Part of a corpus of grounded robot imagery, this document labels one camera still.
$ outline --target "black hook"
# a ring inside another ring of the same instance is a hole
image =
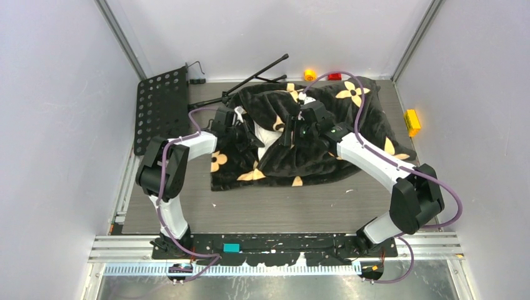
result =
[[[190,64],[190,65],[188,66],[188,68],[191,67],[191,66],[193,66],[194,64],[199,64],[199,69],[201,69],[201,73],[202,73],[202,75],[206,75],[206,74],[203,72],[203,67],[201,66],[201,62],[200,62],[200,61],[196,61],[196,62]]]

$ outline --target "white backdrop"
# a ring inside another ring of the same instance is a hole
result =
[[[210,80],[245,78],[284,53],[266,75],[301,78],[312,68],[389,78],[429,3],[109,0],[147,76],[200,60]]]
[[[397,82],[422,162],[459,193],[477,299],[528,299],[530,2],[446,1]],[[445,194],[442,221],[456,212]],[[513,270],[513,275],[504,270]]]
[[[0,298],[79,299],[139,79],[93,0],[0,5]]]

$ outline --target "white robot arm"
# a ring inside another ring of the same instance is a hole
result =
[[[217,136],[229,134],[230,127],[235,122],[235,112],[221,107],[212,123],[211,131],[214,134],[203,131],[170,147],[165,192],[159,204],[157,200],[161,178],[161,152],[165,144],[173,139],[155,137],[149,144],[136,182],[149,195],[153,204],[159,205],[162,217],[166,220],[166,227],[161,228],[163,235],[169,236],[168,230],[179,240],[185,239],[186,234],[189,235],[189,226],[183,216],[179,198],[186,164],[198,156],[213,153],[217,146]],[[366,171],[391,193],[390,210],[357,231],[356,244],[361,253],[374,249],[378,244],[398,234],[414,234],[444,209],[438,185],[409,174],[399,167],[415,169],[436,178],[433,168],[427,164],[415,167],[398,160],[360,134],[355,135],[346,124],[334,124],[329,112],[319,101],[303,105],[299,116],[290,117],[286,121],[280,143],[290,146],[296,144],[299,139],[311,136],[316,137],[316,141],[334,155]]]

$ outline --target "black tripod leg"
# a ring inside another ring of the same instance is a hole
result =
[[[264,67],[263,69],[259,70],[258,72],[256,72],[255,74],[253,74],[252,76],[248,77],[247,79],[241,81],[238,85],[232,87],[231,89],[229,89],[228,91],[226,91],[226,94],[230,94],[231,92],[239,89],[241,86],[243,86],[244,84],[248,83],[250,80],[258,77],[259,75],[261,75],[263,72],[267,71],[268,69],[274,67],[275,65],[279,64],[281,61],[284,61],[286,60],[287,58],[289,58],[289,55],[286,53],[286,54],[283,54],[282,57],[280,57],[279,59],[277,59],[276,61],[274,61],[272,64]]]
[[[279,80],[283,80],[283,79],[287,79],[287,75],[282,75],[278,78],[274,78],[274,79],[271,79],[272,81],[274,81],[275,83],[277,83]]]
[[[266,83],[278,83],[278,82],[275,81],[274,79],[267,79],[267,78],[263,78],[263,77],[259,77],[259,76],[256,76],[256,79],[263,80],[263,81],[265,81]]]
[[[187,111],[192,111],[194,109],[202,108],[204,106],[211,105],[211,104],[221,103],[224,100],[225,100],[225,97],[220,97],[220,98],[216,98],[216,99],[212,99],[212,100],[207,100],[207,101],[202,101],[202,102],[188,104],[187,105]]]

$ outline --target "teal block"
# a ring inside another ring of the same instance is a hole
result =
[[[225,253],[239,253],[239,244],[224,244],[222,250]]]

